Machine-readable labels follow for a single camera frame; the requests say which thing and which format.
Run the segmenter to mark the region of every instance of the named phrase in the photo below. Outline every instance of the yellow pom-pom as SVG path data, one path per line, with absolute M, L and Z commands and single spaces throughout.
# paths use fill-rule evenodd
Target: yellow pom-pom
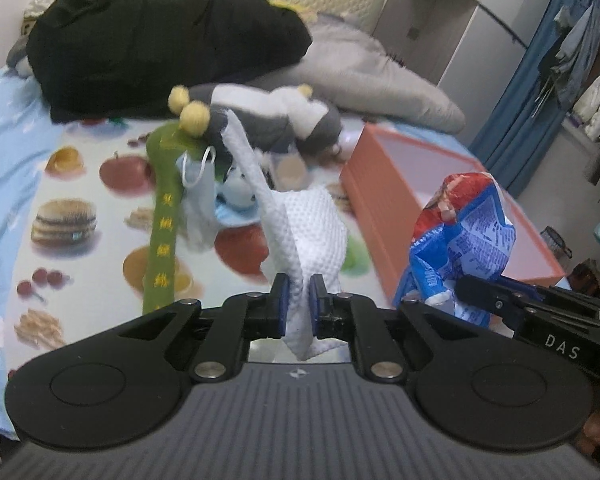
M 311 99 L 311 96 L 314 95 L 314 89 L 307 84 L 300 85 L 298 91 L 307 99 Z
M 193 101 L 180 114 L 180 129 L 191 137 L 202 137 L 209 126 L 211 111 L 202 101 Z
M 174 115 L 180 115 L 184 107 L 189 104 L 189 90 L 184 86 L 174 86 L 169 95 L 169 110 Z

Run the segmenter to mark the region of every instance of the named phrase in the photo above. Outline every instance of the face mask ear loop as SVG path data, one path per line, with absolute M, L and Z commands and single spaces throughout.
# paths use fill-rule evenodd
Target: face mask ear loop
M 211 163 L 213 164 L 216 161 L 216 149 L 213 146 L 209 146 L 205 155 L 202 157 L 202 164 L 200 165 L 200 172 L 198 173 L 198 177 L 190 184 L 187 181 L 187 164 L 189 163 L 189 152 L 184 152 L 184 158 L 182 159 L 182 173 L 180 174 L 182 178 L 182 185 L 185 189 L 190 189 L 192 187 L 196 187 L 196 185 L 200 182 L 202 175 L 205 173 L 206 160 L 208 159 L 209 154 L 211 154 Z

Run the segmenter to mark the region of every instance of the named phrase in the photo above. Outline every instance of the silver screw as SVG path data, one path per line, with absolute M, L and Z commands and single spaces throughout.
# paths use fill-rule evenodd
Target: silver screw
M 198 377 L 203 379 L 217 379 L 225 374 L 226 367 L 216 361 L 206 361 L 198 364 L 194 371 Z
M 394 379 L 402 373 L 402 367 L 398 363 L 382 361 L 371 367 L 371 373 L 381 379 Z

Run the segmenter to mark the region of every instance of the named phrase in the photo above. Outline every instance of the gray ribbed panel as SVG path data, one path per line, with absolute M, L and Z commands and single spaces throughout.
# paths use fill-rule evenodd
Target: gray ribbed panel
M 197 386 L 150 436 L 99 453 L 27 444 L 0 480 L 589 480 L 600 471 L 572 447 L 500 455 L 439 434 L 397 386 L 351 365 L 246 364 Z

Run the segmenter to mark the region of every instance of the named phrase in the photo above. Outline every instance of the black blanket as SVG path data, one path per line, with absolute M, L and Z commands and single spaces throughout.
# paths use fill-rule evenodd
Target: black blanket
M 245 82 L 298 62 L 311 37 L 266 0 L 57 0 L 27 54 L 52 119 L 168 114 L 174 85 Z

